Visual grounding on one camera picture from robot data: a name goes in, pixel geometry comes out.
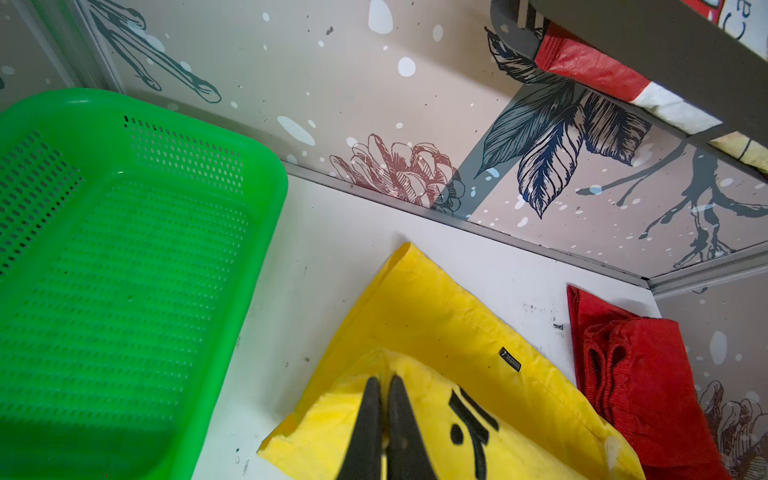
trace metal trim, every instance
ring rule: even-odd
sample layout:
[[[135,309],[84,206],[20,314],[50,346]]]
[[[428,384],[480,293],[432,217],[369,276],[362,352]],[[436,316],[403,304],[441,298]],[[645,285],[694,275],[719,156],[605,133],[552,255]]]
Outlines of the metal trim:
[[[448,225],[449,227],[454,227],[466,232],[474,233],[490,240],[505,243],[511,247],[516,247],[521,250],[536,253],[537,255],[542,255],[543,257],[551,258],[558,262],[563,262],[578,268],[583,268],[600,275],[609,276],[610,278],[614,278],[622,282],[641,286],[643,288],[649,288],[647,279],[627,271],[614,268],[612,266],[597,263],[592,259],[580,257],[572,253],[563,252],[553,248],[543,247],[535,243],[511,237],[505,233],[497,232],[496,230],[483,227],[482,225],[469,223],[468,221],[461,220],[456,217],[441,214],[436,210],[420,207],[419,205],[411,204],[404,200],[400,200],[399,198],[390,197],[389,195],[385,195],[374,190],[359,187],[355,184],[345,182],[339,178],[330,177],[328,175],[321,174],[320,172],[310,170],[309,168],[300,167],[286,161],[283,162],[283,165],[285,166],[288,174],[293,177],[302,178],[315,184],[323,185],[324,187],[330,187],[334,190],[347,192],[348,194],[352,194],[356,197],[365,198],[366,200],[371,200],[378,204],[386,205],[387,207],[396,208],[397,210],[417,215],[419,217],[426,218],[427,220],[432,220],[444,225]]]
[[[38,41],[40,48],[42,48],[45,56],[51,62],[56,69],[61,80],[67,88],[81,87],[82,84],[77,80],[72,66],[66,61],[62,61],[65,58],[61,49],[57,45],[56,41],[51,36],[51,33],[45,27],[45,23],[38,14],[35,7],[30,3],[30,0],[14,0],[13,5],[16,7],[18,16],[22,18],[22,21],[27,25],[32,36]]]
[[[768,272],[768,242],[648,280],[656,300]]]

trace red fabric bag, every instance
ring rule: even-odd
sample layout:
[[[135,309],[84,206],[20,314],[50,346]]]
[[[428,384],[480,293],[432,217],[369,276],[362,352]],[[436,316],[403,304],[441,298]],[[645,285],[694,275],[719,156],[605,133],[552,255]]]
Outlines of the red fabric bag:
[[[632,445],[648,480],[728,480],[680,327],[568,287],[577,387]]]

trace green plastic basket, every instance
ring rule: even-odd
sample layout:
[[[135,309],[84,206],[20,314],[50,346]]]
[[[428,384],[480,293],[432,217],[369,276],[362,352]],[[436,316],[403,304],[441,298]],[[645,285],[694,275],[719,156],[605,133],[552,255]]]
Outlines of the green plastic basket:
[[[287,192],[107,91],[0,115],[0,478],[189,478]]]

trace yellow cloth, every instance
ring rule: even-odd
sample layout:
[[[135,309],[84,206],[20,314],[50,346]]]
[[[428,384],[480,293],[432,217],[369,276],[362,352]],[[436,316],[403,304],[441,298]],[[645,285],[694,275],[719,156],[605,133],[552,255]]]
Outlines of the yellow cloth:
[[[715,138],[710,141],[710,145],[744,164],[752,165],[760,171],[768,173],[768,148],[737,131]]]
[[[520,372],[499,355],[502,347],[519,361]],[[382,355],[391,361],[381,360]],[[294,478],[335,478],[349,444],[363,379],[378,376],[385,389],[392,371],[408,376],[412,405],[418,403],[416,396],[419,402],[444,405],[447,389],[457,389],[458,384],[503,422],[505,440],[493,441],[502,437],[500,428],[485,451],[490,455],[503,443],[527,456],[514,457],[524,462],[520,465],[488,458],[488,478],[509,478],[513,473],[516,478],[568,478],[564,472],[590,479],[644,478],[632,448],[568,379],[410,243],[389,258],[361,295],[296,410],[262,443],[260,455]],[[418,376],[426,384],[415,382]],[[446,422],[456,422],[452,410],[442,408],[436,417],[422,418],[416,409],[414,405],[438,477],[467,478],[441,466],[452,455],[446,449],[456,450],[457,457],[472,455],[468,435],[463,445],[445,444],[451,428]],[[531,456],[531,452],[542,453]],[[544,468],[522,467],[542,459]]]

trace floral wallpaper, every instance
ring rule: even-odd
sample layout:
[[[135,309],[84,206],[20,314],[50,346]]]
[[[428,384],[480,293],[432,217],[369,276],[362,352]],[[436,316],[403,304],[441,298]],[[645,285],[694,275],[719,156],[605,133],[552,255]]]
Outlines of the floral wallpaper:
[[[489,0],[88,5],[128,94],[285,161],[640,276],[768,240],[764,182],[539,71]]]
[[[677,321],[699,404],[734,480],[768,478],[768,274],[657,300]]]

